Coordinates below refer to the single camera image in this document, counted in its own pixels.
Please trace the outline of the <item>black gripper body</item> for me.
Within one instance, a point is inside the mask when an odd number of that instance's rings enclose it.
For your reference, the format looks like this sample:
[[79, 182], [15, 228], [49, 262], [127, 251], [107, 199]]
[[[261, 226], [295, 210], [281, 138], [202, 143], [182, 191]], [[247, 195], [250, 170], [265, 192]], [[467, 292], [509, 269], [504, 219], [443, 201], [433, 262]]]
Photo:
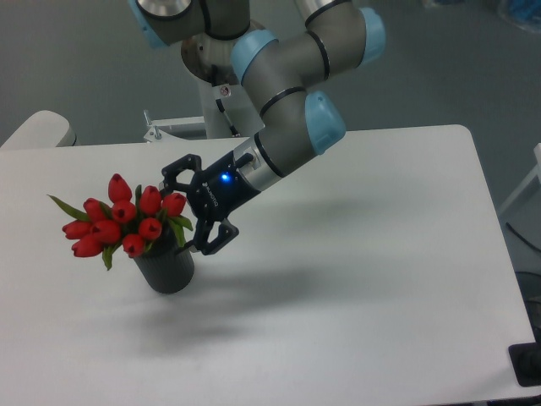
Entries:
[[203, 169], [201, 158], [191, 156], [194, 176], [189, 184], [188, 202], [199, 221], [221, 222], [260, 192], [240, 173], [254, 160], [249, 152], [235, 158], [233, 151]]

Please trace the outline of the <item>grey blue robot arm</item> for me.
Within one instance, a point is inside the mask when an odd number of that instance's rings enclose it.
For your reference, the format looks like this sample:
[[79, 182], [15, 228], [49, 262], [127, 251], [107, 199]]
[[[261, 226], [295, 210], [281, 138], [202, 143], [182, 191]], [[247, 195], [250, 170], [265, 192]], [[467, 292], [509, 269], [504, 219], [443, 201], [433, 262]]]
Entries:
[[313, 86], [378, 58], [385, 50], [381, 17], [349, 1], [300, 1], [304, 32], [279, 41], [257, 28], [246, 1], [132, 1], [153, 47], [200, 40], [222, 55], [199, 52], [214, 83], [233, 74], [263, 128], [209, 167], [188, 154], [164, 167], [166, 193], [184, 192], [196, 217], [181, 250], [213, 255], [237, 235], [229, 214], [341, 140], [346, 125]]

